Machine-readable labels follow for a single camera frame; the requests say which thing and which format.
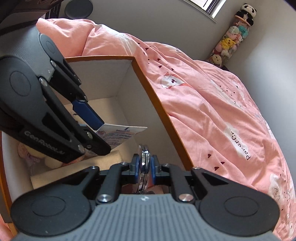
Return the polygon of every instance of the window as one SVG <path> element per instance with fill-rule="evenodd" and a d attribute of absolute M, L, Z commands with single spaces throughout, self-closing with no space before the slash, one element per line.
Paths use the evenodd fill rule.
<path fill-rule="evenodd" d="M 197 5 L 201 9 L 203 9 L 208 15 L 212 15 L 215 8 L 219 4 L 221 0 L 188 0 L 192 2 L 194 5 Z"/>

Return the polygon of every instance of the window sill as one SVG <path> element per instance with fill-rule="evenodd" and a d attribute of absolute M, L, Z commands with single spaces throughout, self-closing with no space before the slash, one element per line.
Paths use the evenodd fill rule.
<path fill-rule="evenodd" d="M 206 11 L 204 11 L 200 6 L 198 6 L 194 2 L 192 2 L 190 0 L 183 0 L 183 1 L 187 2 L 188 4 L 190 4 L 191 6 L 193 6 L 194 8 L 196 8 L 197 10 L 199 10 L 201 13 L 203 13 L 204 15 L 206 15 L 209 19 L 211 19 L 215 23 L 217 23 L 217 21 L 214 19 L 214 17 L 216 17 L 217 13 L 220 11 L 220 9 L 222 8 L 222 6 L 226 2 L 226 0 L 221 0 L 219 2 L 219 4 L 217 5 L 217 7 L 214 9 L 212 15 L 209 15 Z"/>

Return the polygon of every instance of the wall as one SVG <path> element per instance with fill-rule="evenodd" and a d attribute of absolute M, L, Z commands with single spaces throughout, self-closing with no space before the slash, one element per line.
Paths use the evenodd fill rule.
<path fill-rule="evenodd" d="M 183 0 L 91 1 L 94 10 L 89 19 L 97 24 L 105 24 L 143 41 L 169 44 L 192 59 L 205 60 L 246 0 L 226 0 L 215 17 L 217 23 Z"/>
<path fill-rule="evenodd" d="M 256 8 L 249 36 L 226 66 L 258 105 L 295 181 L 296 11 L 282 0 L 263 1 Z"/>

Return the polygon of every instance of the pink blanket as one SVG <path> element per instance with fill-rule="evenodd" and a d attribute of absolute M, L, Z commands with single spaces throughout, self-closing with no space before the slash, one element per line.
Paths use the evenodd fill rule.
<path fill-rule="evenodd" d="M 135 56 L 193 164 L 269 194 L 281 211 L 274 234 L 285 241 L 296 235 L 287 163 L 238 77 L 173 46 L 143 42 L 90 20 L 40 19 L 37 27 L 64 57 Z"/>

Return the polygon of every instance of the metal screw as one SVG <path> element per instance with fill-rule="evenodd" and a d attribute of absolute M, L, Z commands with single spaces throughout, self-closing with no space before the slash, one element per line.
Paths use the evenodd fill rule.
<path fill-rule="evenodd" d="M 179 200 L 182 202 L 190 202 L 193 200 L 193 196 L 191 194 L 184 193 L 179 195 Z"/>
<path fill-rule="evenodd" d="M 39 78 L 39 81 L 40 81 L 40 83 L 41 83 L 43 86 L 45 86 L 45 87 L 47 86 L 47 81 L 46 81 L 46 79 L 40 77 L 40 78 Z"/>
<path fill-rule="evenodd" d="M 93 137 L 92 137 L 92 134 L 91 134 L 89 131 L 87 131 L 86 133 L 87 133 L 87 135 L 88 135 L 88 137 L 89 137 L 90 139 L 93 138 Z"/>
<path fill-rule="evenodd" d="M 51 60 L 50 63 L 51 63 L 51 65 L 52 65 L 54 68 L 57 67 L 57 64 L 56 64 L 54 61 Z"/>
<path fill-rule="evenodd" d="M 78 145 L 78 149 L 79 149 L 79 151 L 80 151 L 82 154 L 85 153 L 85 150 L 84 150 L 83 145 L 79 144 L 79 145 Z"/>
<path fill-rule="evenodd" d="M 110 202 L 112 197 L 108 194 L 101 194 L 97 199 L 99 202 Z"/>

